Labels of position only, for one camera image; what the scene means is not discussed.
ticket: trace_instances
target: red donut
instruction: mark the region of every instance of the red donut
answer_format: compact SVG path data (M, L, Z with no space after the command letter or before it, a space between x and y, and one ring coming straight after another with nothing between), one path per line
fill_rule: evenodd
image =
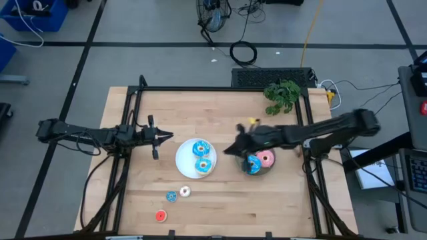
M163 223L164 221L166 221L166 218L167 218L167 213L165 210L159 210L155 214L155 220L157 220L157 222L159 223Z

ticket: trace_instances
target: wooden table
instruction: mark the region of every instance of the wooden table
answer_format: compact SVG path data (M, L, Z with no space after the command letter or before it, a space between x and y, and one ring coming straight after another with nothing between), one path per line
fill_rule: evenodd
M110 88L101 127L120 123L126 91L127 87ZM310 89L309 93L314 121L329 119L325 91ZM152 158L150 146L133 150L119 234L167 235L174 229L176 235L263 237L271 231L274 237L315 237L303 159L298 157L298 151L275 149L274 168L260 177L243 174L234 157L222 153L234 142L236 124L248 126L249 117L260 118L266 125L297 124L295 111L267 116L264 109L269 104L261 92L144 91L139 123L146 124L147 116L153 115L155 125L174 132L174 137L159 148L157 161ZM175 166L178 147L194 137L207 139L218 154L215 169L203 179L188 179ZM104 157L105 154L94 157L90 170ZM341 161L334 150L330 158ZM111 162L102 165L89 182L86 223L105 199ZM323 166L332 207L357 232L342 167L329 161L324 161ZM167 202L166 192L179 191L183 185L191 187L191 196ZM324 211L318 205L325 233ZM164 223L155 220L159 209L167 211ZM114 211L115 206L111 207L110 216ZM112 218L107 229L111 229ZM75 228L81 228L78 220Z

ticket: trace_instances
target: blue sprinkled donut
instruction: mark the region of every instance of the blue sprinkled donut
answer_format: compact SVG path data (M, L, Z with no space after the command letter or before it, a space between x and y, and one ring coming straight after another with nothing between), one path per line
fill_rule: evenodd
M249 164L251 165L251 171L249 174L255 174L261 169L261 160L254 155L249 156Z
M209 159L199 158L194 167L200 175L206 175L212 170L212 162Z
M175 191L168 191L166 193L166 200L168 200L171 203L175 203L177 198L178 196Z
M206 157L209 154L211 147L205 141L197 141L193 145L193 154L196 157Z

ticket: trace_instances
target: yellow cable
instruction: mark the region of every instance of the yellow cable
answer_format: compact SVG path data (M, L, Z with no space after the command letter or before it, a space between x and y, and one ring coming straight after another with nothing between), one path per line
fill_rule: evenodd
M304 63L304 57L306 55L306 47L307 47L308 39L310 38L310 34L313 31L314 24L316 24L316 20L318 19L318 15L319 15L320 9L322 8L323 1L324 0L319 0L318 9L316 10L316 14L314 15L314 19L312 21L312 25L310 26L310 30L308 31L306 42L304 43L304 48L302 49L301 65L300 65L300 67L302 67L302 65Z

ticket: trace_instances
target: potted plant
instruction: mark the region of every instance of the potted plant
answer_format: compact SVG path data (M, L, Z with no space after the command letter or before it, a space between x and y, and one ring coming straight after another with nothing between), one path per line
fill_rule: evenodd
M272 83L264 89L264 96L275 103L266 108L268 115L277 115L284 107L284 113L289 113L294 103L299 99L300 87L293 81L280 79L279 83Z

